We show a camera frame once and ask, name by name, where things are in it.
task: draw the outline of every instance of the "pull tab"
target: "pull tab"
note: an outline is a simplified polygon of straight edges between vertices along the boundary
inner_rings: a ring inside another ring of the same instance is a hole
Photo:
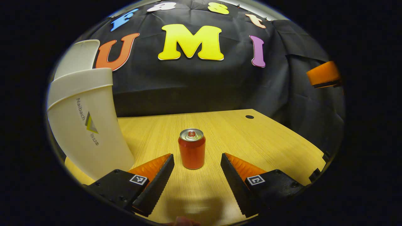
[[[187,140],[195,140],[197,139],[197,134],[195,133],[195,131],[189,131],[189,133],[186,136]]]

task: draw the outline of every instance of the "red can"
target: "red can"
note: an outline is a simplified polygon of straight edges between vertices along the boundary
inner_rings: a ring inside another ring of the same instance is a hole
[[[185,129],[178,138],[181,161],[188,169],[198,169],[205,161],[205,136],[199,129]]]

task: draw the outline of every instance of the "wooden table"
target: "wooden table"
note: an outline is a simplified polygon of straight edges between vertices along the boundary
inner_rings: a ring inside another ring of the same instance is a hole
[[[134,167],[167,153],[174,154],[172,174],[147,218],[159,223],[173,222],[177,216],[194,219],[203,226],[246,219],[221,169],[223,152],[266,171],[280,169],[302,185],[309,184],[313,171],[321,171],[325,165],[323,153],[316,146],[253,109],[124,117],[118,121],[134,155]],[[206,138],[205,164],[196,170],[181,164],[177,139],[186,128],[198,128]],[[65,165],[80,182],[94,182],[68,158]]]

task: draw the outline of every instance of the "black cloth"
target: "black cloth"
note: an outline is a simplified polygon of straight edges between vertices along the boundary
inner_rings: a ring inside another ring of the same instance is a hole
[[[127,62],[113,72],[113,98],[118,117],[254,109],[280,122],[331,155],[338,149],[345,119],[342,88],[314,89],[306,72],[330,60],[321,46],[289,20],[262,20],[266,29],[254,25],[253,14],[224,3],[229,14],[208,10],[211,0],[175,0],[174,9],[147,12],[154,2],[134,12],[129,21],[111,32],[106,18],[77,41],[98,39],[100,44],[117,40],[109,61],[120,55],[122,37],[139,33]],[[158,59],[169,24],[183,24],[192,34],[202,26],[219,27],[224,60],[187,58],[180,47],[177,60]],[[265,68],[252,65],[250,35],[264,41]]]

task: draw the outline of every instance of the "logo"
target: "logo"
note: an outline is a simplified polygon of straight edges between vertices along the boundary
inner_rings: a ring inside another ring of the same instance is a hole
[[[85,126],[86,126],[87,130],[92,131],[94,133],[98,133],[89,111],[88,111],[88,115],[86,116]]]

